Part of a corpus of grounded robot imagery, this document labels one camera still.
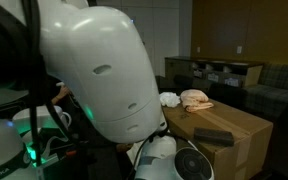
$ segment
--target cardboard box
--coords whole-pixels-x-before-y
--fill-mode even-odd
[[[164,107],[171,132],[191,140],[212,163],[216,180],[248,180],[262,170],[273,124],[220,102],[214,107],[188,113],[179,104]],[[216,146],[193,139],[195,127],[230,131],[233,147]]]

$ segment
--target green light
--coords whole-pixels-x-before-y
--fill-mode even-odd
[[[46,163],[46,160],[44,158],[41,159],[41,163],[44,164]]]
[[[36,159],[36,152],[34,151],[34,149],[32,149],[31,147],[27,147],[27,151],[31,156],[31,159]]]
[[[28,153],[31,156],[31,159],[36,160],[36,152],[34,151],[34,149],[32,149],[31,147],[26,147],[26,148],[27,148]],[[44,158],[41,158],[41,163],[42,164],[44,164],[46,162],[47,161]]]
[[[88,106],[85,106],[84,110],[85,110],[85,114],[88,117],[88,119],[94,120],[94,115],[93,115],[92,110]]]
[[[31,125],[28,123],[28,124],[26,124],[26,126],[20,126],[20,128],[16,127],[16,129],[17,129],[17,132],[19,134],[22,134],[22,133],[24,133],[26,131],[31,130]]]

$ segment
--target wooden shelf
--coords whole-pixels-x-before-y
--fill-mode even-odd
[[[211,83],[246,87],[258,82],[264,62],[235,61],[174,56],[165,58],[165,75],[170,81],[176,74],[194,77],[193,86],[204,91]]]

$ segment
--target gray couch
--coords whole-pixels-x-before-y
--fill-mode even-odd
[[[247,109],[278,118],[288,105],[288,65],[265,64],[258,84],[245,90]]]

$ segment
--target folded towel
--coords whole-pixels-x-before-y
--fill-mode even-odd
[[[208,102],[208,97],[200,90],[190,89],[181,93],[182,105],[188,112],[194,112],[199,109],[213,107],[213,103]]]

